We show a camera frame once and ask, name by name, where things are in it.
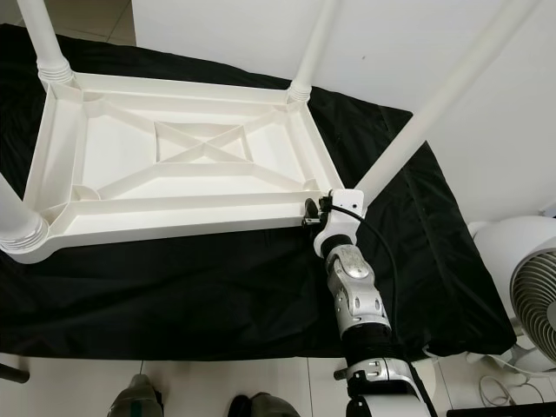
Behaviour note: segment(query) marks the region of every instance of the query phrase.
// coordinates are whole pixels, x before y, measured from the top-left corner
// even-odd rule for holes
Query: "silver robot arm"
[[[374,271],[355,246],[360,222],[338,211],[363,216],[363,193],[334,190],[320,206],[319,212],[314,202],[306,204],[304,224],[324,226],[314,239],[314,250],[325,259],[346,356],[347,369],[340,374],[351,398],[346,416],[436,417],[419,375],[392,333]]]

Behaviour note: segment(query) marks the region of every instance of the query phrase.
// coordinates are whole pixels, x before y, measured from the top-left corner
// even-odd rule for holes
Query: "floor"
[[[58,35],[136,46],[131,0],[44,0]]]
[[[46,0],[56,33],[98,42],[135,45],[130,0]],[[0,354],[0,363],[28,368],[31,379],[19,385],[0,381],[0,415],[10,417],[98,417],[142,371],[163,392],[166,415],[224,416],[236,394],[267,391],[291,402],[303,417],[345,415],[345,383],[332,373],[337,359],[292,358],[242,362],[78,361],[17,358]],[[463,354],[434,363],[433,403],[440,416],[452,408],[480,407],[482,375],[501,377],[492,362],[469,365]],[[556,401],[556,380],[536,379],[546,401]],[[491,397],[500,395],[488,387]],[[518,403],[539,402],[530,387],[515,388]]]

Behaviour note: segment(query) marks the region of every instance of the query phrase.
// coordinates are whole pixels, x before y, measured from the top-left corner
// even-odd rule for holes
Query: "electric fan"
[[[556,220],[516,217],[473,239],[516,335],[524,336],[501,359],[531,373],[556,368]]]

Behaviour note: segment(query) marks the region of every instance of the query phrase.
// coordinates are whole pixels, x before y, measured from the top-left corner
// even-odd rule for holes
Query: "black cloth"
[[[208,61],[59,37],[74,71],[266,89],[288,81]],[[23,195],[45,98],[25,29],[0,27],[0,171]],[[347,188],[411,114],[314,88],[309,108]],[[399,269],[396,332],[412,358],[501,353],[514,342],[492,279],[427,145],[367,219]],[[392,268],[359,246],[388,312]],[[301,228],[66,248],[34,265],[0,255],[0,351],[135,360],[339,356],[323,261]]]

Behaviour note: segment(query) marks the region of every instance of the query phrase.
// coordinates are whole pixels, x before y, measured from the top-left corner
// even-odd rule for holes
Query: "white wall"
[[[21,13],[17,7],[16,0],[0,0],[0,24],[18,24],[21,21]]]
[[[315,85],[418,111],[503,0],[344,0]],[[319,0],[133,0],[139,46],[291,78]],[[469,221],[535,213],[556,193],[556,2],[431,132]]]

